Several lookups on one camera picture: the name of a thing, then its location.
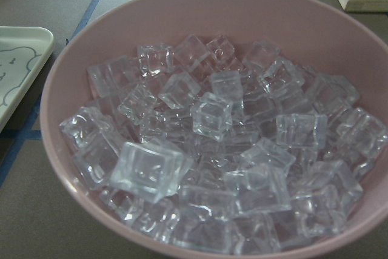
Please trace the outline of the pile of clear ice cubes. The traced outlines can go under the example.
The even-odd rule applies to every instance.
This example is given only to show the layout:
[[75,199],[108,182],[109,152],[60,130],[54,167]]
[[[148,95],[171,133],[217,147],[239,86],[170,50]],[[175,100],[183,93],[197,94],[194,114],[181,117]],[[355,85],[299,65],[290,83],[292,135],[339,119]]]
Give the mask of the pile of clear ice cubes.
[[205,252],[262,255],[337,235],[387,147],[343,75],[223,35],[87,70],[96,98],[62,121],[73,164],[125,226]]

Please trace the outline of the pink bowl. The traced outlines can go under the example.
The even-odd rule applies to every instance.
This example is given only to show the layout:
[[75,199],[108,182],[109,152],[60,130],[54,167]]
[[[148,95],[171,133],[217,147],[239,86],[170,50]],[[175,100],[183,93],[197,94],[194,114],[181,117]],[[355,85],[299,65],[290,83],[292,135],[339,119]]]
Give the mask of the pink bowl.
[[361,94],[361,107],[387,121],[387,44],[348,14],[317,0],[134,0],[90,23],[57,57],[40,109],[48,159],[69,194],[96,220],[127,241],[176,258],[213,258],[159,243],[121,224],[87,191],[59,123],[92,99],[87,68],[135,53],[138,44],[180,43],[195,34],[227,35],[244,55],[266,39],[298,64],[345,75]]

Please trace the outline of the cream bear tray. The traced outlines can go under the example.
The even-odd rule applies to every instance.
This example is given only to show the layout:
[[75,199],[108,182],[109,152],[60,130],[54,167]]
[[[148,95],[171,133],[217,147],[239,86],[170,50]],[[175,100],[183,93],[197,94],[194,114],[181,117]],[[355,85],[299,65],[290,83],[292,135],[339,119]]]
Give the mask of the cream bear tray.
[[1,128],[3,129],[53,52],[42,27],[1,27]]

